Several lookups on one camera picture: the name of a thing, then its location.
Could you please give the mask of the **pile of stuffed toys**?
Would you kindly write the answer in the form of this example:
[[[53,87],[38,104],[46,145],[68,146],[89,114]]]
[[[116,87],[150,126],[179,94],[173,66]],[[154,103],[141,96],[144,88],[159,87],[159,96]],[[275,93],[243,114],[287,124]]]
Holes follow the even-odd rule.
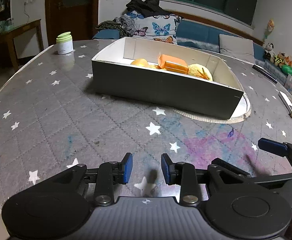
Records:
[[[292,76],[292,60],[286,53],[279,52],[278,54],[274,51],[274,44],[272,42],[265,43],[268,36],[273,32],[275,28],[275,22],[270,19],[267,23],[266,29],[264,30],[263,46],[264,54],[263,59],[269,60],[276,67],[278,67],[284,74]]]

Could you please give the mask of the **blue sofa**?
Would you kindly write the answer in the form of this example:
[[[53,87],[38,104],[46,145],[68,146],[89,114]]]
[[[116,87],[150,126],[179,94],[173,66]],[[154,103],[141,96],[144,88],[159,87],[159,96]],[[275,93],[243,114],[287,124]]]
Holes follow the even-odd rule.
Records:
[[[239,37],[238,35],[211,25],[182,19],[181,23],[177,27],[176,38],[177,44],[181,46],[209,50],[218,53],[220,51],[220,35]],[[255,64],[267,70],[269,74],[281,85],[285,85],[288,76],[269,60],[263,58],[264,48],[259,44],[253,43],[253,50]]]

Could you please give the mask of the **orange duck toy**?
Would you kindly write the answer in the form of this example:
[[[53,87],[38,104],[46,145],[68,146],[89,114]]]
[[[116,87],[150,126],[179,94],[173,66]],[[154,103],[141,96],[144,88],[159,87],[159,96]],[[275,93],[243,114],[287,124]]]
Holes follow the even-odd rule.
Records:
[[[149,64],[146,59],[136,59],[130,63],[130,65],[139,66],[139,67],[145,67],[145,68],[151,68],[151,69],[160,69],[160,67],[156,64]]]

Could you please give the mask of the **yellow fluffy plush toy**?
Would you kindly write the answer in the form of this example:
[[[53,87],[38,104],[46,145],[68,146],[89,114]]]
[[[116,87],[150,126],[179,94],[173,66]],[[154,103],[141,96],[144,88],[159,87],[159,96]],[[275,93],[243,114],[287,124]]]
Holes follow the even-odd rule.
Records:
[[[197,63],[188,66],[188,75],[213,81],[210,71],[205,66]]]

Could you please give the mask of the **brown wooden door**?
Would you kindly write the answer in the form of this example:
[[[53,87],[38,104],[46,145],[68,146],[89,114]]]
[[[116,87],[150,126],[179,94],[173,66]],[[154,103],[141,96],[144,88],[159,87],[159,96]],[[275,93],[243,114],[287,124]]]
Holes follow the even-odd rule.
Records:
[[[91,40],[98,25],[99,0],[45,0],[48,44],[71,32],[73,40]]]

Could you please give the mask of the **butterfly print pillow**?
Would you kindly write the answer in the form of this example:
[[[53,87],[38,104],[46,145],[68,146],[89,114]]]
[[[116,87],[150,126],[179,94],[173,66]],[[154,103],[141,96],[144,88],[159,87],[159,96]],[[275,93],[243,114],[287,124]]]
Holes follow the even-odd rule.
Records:
[[[148,40],[177,44],[176,30],[181,17],[175,14],[144,17],[132,11],[124,14],[132,19],[132,36]]]

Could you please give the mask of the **black clothes pile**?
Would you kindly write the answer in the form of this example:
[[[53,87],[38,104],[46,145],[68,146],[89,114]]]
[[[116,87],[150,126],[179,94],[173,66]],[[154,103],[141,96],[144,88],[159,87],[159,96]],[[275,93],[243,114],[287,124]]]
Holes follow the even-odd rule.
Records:
[[[126,4],[126,9],[129,12],[136,11],[144,17],[171,14],[171,12],[160,7],[160,0],[130,0]]]

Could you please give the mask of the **orange rectangular box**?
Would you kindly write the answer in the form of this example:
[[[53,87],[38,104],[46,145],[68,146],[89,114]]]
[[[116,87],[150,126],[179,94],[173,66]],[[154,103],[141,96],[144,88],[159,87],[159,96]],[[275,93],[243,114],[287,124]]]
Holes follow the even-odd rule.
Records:
[[[167,71],[188,74],[188,65],[186,61],[166,54],[161,54],[158,57],[158,66]]]

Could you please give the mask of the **grey sofa cushion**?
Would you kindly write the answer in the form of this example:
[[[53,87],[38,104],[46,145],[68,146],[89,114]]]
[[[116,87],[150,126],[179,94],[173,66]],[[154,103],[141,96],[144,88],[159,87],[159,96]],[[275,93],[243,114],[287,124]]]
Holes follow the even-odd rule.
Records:
[[[225,34],[219,35],[219,51],[226,56],[255,63],[253,41]]]

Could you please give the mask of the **white jar green lid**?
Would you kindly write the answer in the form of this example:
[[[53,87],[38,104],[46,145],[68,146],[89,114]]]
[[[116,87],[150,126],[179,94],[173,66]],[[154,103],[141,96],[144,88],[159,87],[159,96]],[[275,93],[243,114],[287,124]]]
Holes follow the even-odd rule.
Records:
[[[56,38],[57,53],[58,55],[65,55],[73,51],[73,38],[71,32],[65,32]]]

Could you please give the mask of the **grey white open box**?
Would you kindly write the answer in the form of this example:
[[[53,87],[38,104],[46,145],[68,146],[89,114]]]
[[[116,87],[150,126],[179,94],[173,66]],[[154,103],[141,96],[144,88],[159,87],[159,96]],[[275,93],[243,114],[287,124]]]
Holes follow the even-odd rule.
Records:
[[[156,64],[161,54],[205,66],[213,81],[130,65],[141,58]],[[125,37],[93,57],[92,72],[94,90],[101,94],[158,103],[217,120],[243,117],[251,109],[240,81],[226,62],[192,48]]]

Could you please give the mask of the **white remote control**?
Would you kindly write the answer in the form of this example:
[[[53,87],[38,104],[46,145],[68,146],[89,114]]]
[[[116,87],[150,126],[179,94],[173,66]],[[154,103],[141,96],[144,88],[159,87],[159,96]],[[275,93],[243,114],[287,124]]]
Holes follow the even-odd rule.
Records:
[[[285,93],[279,91],[278,95],[281,98],[284,105],[286,106],[286,108],[288,109],[290,118],[292,118],[292,102]]]

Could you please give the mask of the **black remote control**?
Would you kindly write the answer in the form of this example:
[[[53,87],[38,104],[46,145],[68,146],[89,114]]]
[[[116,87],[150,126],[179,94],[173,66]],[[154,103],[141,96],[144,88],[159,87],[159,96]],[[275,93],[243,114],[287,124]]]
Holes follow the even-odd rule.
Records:
[[[252,68],[255,69],[256,71],[258,71],[260,74],[263,74],[263,75],[264,75],[265,77],[267,77],[271,82],[277,84],[278,81],[277,81],[275,78],[273,78],[273,77],[270,75],[270,73],[269,73],[267,70],[265,70],[263,67],[254,64],[254,65],[252,66]]]

